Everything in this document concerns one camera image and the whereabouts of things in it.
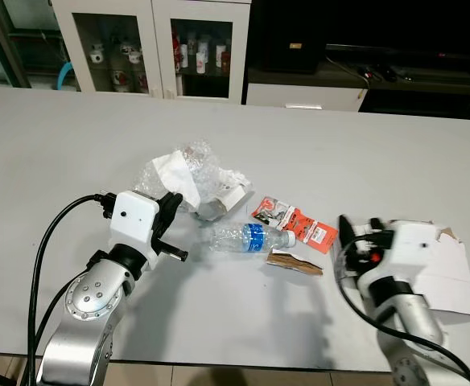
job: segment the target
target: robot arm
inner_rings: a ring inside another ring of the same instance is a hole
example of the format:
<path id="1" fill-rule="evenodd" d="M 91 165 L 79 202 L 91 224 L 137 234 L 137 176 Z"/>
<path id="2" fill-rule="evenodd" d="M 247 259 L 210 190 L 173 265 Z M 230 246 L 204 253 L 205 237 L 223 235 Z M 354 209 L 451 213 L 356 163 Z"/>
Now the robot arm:
<path id="1" fill-rule="evenodd" d="M 343 270 L 356 273 L 357 288 L 369 305 L 367 314 L 375 322 L 448 349 L 448 336 L 426 299 L 410 287 L 425 267 L 431 246 L 437 242 L 437 227 L 396 221 L 385 228 L 378 219 L 372 219 L 371 228 L 369 239 L 373 246 L 368 252 L 359 251 L 350 245 L 355 238 L 351 224 L 344 216 L 340 217 L 340 241 L 346 249 L 346 258 L 336 262 L 337 277 L 342 277 Z M 469 384 L 462 369 L 435 350 L 383 331 L 378 331 L 377 340 L 396 385 Z"/>
<path id="2" fill-rule="evenodd" d="M 113 331 L 137 280 L 155 267 L 161 252 L 187 258 L 186 252 L 160 240 L 182 199 L 168 193 L 155 201 L 132 191 L 113 196 L 113 210 L 105 211 L 112 219 L 110 251 L 97 251 L 97 263 L 68 287 L 64 315 L 43 354 L 38 385 L 103 384 Z"/>

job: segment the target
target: table surface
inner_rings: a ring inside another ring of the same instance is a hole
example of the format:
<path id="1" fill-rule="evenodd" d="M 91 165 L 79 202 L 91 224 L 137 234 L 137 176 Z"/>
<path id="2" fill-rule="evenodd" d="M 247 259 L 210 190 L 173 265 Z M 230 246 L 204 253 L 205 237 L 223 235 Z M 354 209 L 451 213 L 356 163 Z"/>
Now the table surface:
<path id="1" fill-rule="evenodd" d="M 264 195 L 332 225 L 341 213 L 434 220 L 462 238 L 470 265 L 470 121 L 0 89 L 0 353 L 27 352 L 33 261 L 56 213 L 78 196 L 129 188 L 145 162 L 201 138 L 254 183 L 230 220 L 250 220 Z M 376 331 L 338 294 L 330 254 L 294 247 L 324 268 L 309 277 L 266 265 L 262 254 L 211 253 L 196 242 L 199 225 L 180 214 L 169 229 L 166 240 L 190 257 L 144 274 L 115 330 L 113 359 L 389 371 Z M 108 235 L 94 204 L 61 223 L 39 315 Z M 470 366 L 470 317 L 439 316 Z"/>

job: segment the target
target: orange packaging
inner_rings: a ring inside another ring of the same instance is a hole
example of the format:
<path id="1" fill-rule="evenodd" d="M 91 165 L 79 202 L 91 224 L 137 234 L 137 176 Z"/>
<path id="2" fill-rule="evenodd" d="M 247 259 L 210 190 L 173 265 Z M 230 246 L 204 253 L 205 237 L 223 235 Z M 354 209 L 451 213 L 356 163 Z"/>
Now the orange packaging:
<path id="1" fill-rule="evenodd" d="M 294 232 L 296 240 L 322 253 L 330 250 L 338 233 L 336 229 L 306 217 L 297 207 L 272 197 L 264 197 L 252 216 L 279 231 Z"/>

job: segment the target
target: blue bottle label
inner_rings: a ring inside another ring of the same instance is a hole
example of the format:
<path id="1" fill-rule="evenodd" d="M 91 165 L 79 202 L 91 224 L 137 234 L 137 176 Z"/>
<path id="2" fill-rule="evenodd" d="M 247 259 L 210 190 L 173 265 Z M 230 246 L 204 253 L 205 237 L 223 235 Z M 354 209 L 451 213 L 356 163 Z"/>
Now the blue bottle label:
<path id="1" fill-rule="evenodd" d="M 251 231 L 251 244 L 248 252 L 260 252 L 264 246 L 264 227 L 261 224 L 248 224 Z"/>

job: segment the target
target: cable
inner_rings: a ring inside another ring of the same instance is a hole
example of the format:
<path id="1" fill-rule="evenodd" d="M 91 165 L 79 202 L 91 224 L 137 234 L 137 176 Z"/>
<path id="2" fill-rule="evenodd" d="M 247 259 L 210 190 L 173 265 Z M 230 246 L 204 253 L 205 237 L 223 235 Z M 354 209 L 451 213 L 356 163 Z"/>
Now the cable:
<path id="1" fill-rule="evenodd" d="M 39 250 L 36 253 L 35 268 L 33 269 L 33 278 L 31 279 L 31 293 L 29 299 L 29 311 L 27 317 L 27 364 L 28 380 L 30 386 L 35 386 L 35 355 L 36 355 L 36 336 L 35 336 L 35 320 L 36 320 L 36 302 L 39 292 L 40 271 L 42 269 L 43 254 L 51 234 L 54 232 L 56 225 L 75 207 L 88 201 L 103 200 L 103 195 L 86 195 L 70 203 L 63 211 L 61 211 L 55 219 L 49 224 L 42 240 L 40 241 Z"/>
<path id="2" fill-rule="evenodd" d="M 58 58 L 59 61 L 61 62 L 66 62 L 67 61 L 67 56 L 66 55 L 62 55 L 62 52 L 61 52 L 61 46 L 60 46 L 60 53 L 58 53 L 55 48 L 49 43 L 49 41 L 47 40 L 47 36 L 43 33 L 42 30 L 39 29 L 39 32 L 40 32 L 40 36 L 42 37 L 43 41 L 47 44 L 48 48 L 49 48 L 49 51 L 56 57 Z"/>
<path id="3" fill-rule="evenodd" d="M 51 317 L 52 311 L 55 309 L 56 304 L 58 304 L 58 301 L 61 299 L 62 296 L 64 296 L 65 291 L 67 291 L 67 288 L 83 273 L 87 273 L 89 270 L 86 269 L 84 271 L 81 271 L 78 273 L 75 277 L 73 277 L 71 280 L 68 281 L 67 284 L 65 284 L 63 287 L 61 287 L 60 291 L 55 295 L 55 297 L 51 300 L 51 303 L 49 304 L 49 307 L 45 311 L 45 314 L 43 315 L 42 321 L 39 324 L 39 329 L 36 331 L 36 336 L 35 336 L 35 351 L 39 346 L 40 340 L 42 338 L 43 330 L 45 329 L 45 326 L 47 325 L 47 322 L 49 322 L 49 318 Z M 23 377 L 22 380 L 20 381 L 21 386 L 25 386 L 27 383 L 27 373 L 28 373 L 28 366 L 24 367 L 24 372 L 23 372 Z"/>
<path id="4" fill-rule="evenodd" d="M 359 241 L 359 240 L 369 240 L 371 236 L 372 235 L 362 235 L 362 236 L 357 236 L 357 237 L 353 238 L 351 241 L 349 241 L 342 248 L 342 250 L 339 253 L 339 256 L 336 259 L 336 264 L 335 264 L 334 268 L 336 268 L 337 286 L 339 287 L 340 294 L 342 295 L 344 300 L 348 303 L 348 305 L 351 307 L 351 309 L 357 313 L 358 316 L 360 316 L 362 319 L 364 319 L 365 322 L 367 322 L 368 324 L 370 324 L 371 326 L 373 326 L 377 330 L 380 330 L 381 332 L 384 332 L 384 333 L 386 333 L 388 335 L 391 335 L 391 336 L 394 336 L 396 338 L 400 338 L 400 339 L 403 339 L 403 340 L 408 340 L 410 342 L 420 344 L 424 347 L 430 348 L 430 349 L 432 349 L 434 351 L 437 351 L 438 353 L 446 356 L 447 358 L 452 360 L 464 373 L 463 375 L 462 374 L 459 374 L 459 375 L 463 376 L 466 380 L 468 380 L 470 382 L 470 369 L 469 369 L 469 367 L 466 365 L 466 363 L 464 363 L 464 361 L 462 359 L 460 359 L 458 356 L 453 354 L 451 351 L 447 350 L 444 347 L 441 347 L 437 343 L 433 343 L 429 340 L 419 338 L 416 335 L 412 335 L 412 334 L 409 334 L 407 332 L 401 332 L 401 331 L 395 330 L 394 328 L 389 328 L 389 327 L 381 325 L 380 323 L 374 321 L 372 318 L 370 318 L 369 316 L 364 314 L 357 306 L 355 306 L 355 304 L 351 301 L 349 296 L 346 294 L 346 291 L 344 290 L 344 287 L 342 286 L 342 279 L 343 278 L 340 277 L 337 274 L 338 272 L 340 272 L 341 265 L 344 268 L 344 265 L 345 265 L 344 261 L 345 261 L 346 252 L 348 251 L 349 247 L 351 247 L 357 241 Z"/>
<path id="5" fill-rule="evenodd" d="M 359 79 L 362 79 L 365 84 L 367 85 L 367 89 L 368 91 L 371 89 L 371 86 L 369 85 L 369 81 L 362 75 L 360 74 L 357 74 L 353 71 L 351 71 L 349 68 L 346 68 L 345 66 L 343 66 L 342 64 L 340 63 L 337 63 L 335 60 L 331 60 L 330 58 L 328 58 L 327 55 L 324 56 L 326 58 L 326 60 L 328 62 L 330 62 L 331 64 L 333 64 L 334 66 L 337 66 L 338 68 L 340 68 L 342 71 L 344 72 L 347 72 L 349 75 L 351 76 L 355 76 L 356 78 L 359 78 Z M 358 94 L 358 99 L 362 98 L 362 92 L 360 94 Z"/>

